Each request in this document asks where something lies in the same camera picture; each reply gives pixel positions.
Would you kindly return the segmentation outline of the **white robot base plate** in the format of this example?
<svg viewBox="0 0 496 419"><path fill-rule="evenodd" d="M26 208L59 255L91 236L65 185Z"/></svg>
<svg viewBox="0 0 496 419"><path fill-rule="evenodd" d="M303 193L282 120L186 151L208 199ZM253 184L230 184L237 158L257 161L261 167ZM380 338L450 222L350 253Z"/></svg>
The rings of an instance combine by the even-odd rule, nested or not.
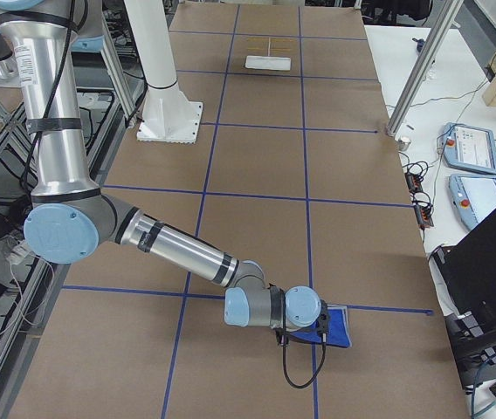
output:
<svg viewBox="0 0 496 419"><path fill-rule="evenodd" d="M186 101L172 107L164 100L146 103L137 132L138 141L192 144L196 142L203 103Z"/></svg>

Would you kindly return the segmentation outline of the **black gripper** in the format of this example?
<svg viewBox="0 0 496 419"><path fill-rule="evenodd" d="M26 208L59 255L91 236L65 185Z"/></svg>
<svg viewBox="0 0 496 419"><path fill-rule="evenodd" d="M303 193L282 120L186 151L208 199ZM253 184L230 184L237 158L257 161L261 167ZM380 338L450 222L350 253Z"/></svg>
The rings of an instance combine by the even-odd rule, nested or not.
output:
<svg viewBox="0 0 496 419"><path fill-rule="evenodd" d="M327 344L327 335L329 331L329 321L330 315L328 312L327 303L321 304L320 314L316 319L316 334L320 337L320 342L322 345Z"/></svg>

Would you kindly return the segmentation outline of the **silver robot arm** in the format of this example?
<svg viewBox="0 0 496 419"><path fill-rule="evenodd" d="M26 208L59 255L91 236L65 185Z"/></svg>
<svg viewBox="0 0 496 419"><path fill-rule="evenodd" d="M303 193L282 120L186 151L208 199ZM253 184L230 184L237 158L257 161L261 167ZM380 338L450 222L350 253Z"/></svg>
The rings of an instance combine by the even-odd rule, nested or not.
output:
<svg viewBox="0 0 496 419"><path fill-rule="evenodd" d="M326 344L330 314L315 291L267 284L256 263L105 195L91 178L70 49L100 34L101 21L98 1L0 1L0 31L16 55L32 136L29 159L37 169L24 222L27 244L55 264L75 263L106 241L133 245L223 287L228 325L269 327L280 345L299 330Z"/></svg>

